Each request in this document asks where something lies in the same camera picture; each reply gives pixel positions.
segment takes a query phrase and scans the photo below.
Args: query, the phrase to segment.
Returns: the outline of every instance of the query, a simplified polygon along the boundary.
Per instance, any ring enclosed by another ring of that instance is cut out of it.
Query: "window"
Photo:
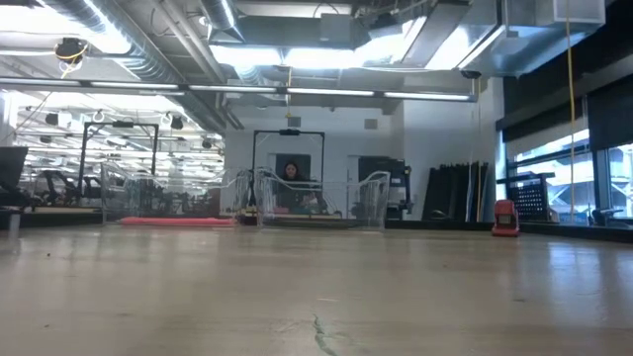
[[[633,143],[609,150],[611,208],[617,218],[633,218]]]
[[[561,223],[571,221],[571,156],[521,166],[516,168],[516,172],[519,175],[554,173],[555,177],[547,179],[547,195],[550,208],[558,213]],[[590,153],[583,153],[574,157],[574,223],[587,223],[587,217],[594,207],[593,162]]]
[[[574,134],[574,146],[589,144],[589,130],[582,130]],[[526,159],[535,158],[544,154],[555,153],[564,149],[572,148],[572,136],[568,135],[557,140],[553,140],[542,146],[530,149],[526,152],[517,154],[514,157],[515,162],[520,162]]]
[[[572,209],[572,136],[553,140],[514,156],[516,174],[554,173],[547,179],[548,203],[561,223],[586,224],[595,208],[593,161],[587,151],[589,131],[574,134],[574,216]]]

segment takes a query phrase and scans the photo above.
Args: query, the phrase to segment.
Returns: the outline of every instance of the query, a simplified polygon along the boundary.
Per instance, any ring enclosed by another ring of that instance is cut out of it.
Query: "wall vent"
[[[289,128],[300,128],[301,127],[301,117],[290,117],[290,118],[288,118],[288,127]]]
[[[365,119],[365,130],[377,130],[378,119]]]

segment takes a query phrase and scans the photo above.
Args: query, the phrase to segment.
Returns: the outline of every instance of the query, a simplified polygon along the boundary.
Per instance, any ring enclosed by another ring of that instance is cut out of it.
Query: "red object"
[[[493,236],[518,237],[518,215],[511,200],[495,203]]]
[[[149,224],[163,226],[234,226],[232,219],[216,218],[134,218],[121,219],[122,224]]]

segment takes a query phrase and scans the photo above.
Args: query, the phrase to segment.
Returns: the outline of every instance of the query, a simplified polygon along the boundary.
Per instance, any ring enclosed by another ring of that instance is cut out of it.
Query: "red mat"
[[[216,218],[134,218],[121,219],[122,224],[152,224],[167,226],[233,226],[231,219]]]

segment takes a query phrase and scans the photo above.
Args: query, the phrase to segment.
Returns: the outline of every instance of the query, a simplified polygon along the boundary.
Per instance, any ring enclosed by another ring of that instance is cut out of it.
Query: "yellow rope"
[[[482,77],[477,79],[478,95],[477,95],[477,120],[479,121],[479,142],[482,142]],[[482,214],[482,151],[479,149],[479,160],[477,161],[477,167],[479,169],[479,179],[477,180],[477,223],[481,221]]]
[[[567,68],[568,68],[568,77],[569,77],[569,85],[570,85],[570,108],[572,111],[572,180],[571,180],[571,194],[572,201],[570,207],[570,221],[574,221],[574,133],[575,133],[575,123],[576,123],[576,95],[574,93],[574,60],[572,58],[572,34],[570,30],[570,0],[567,0],[567,10],[566,10],[566,31],[567,31]]]

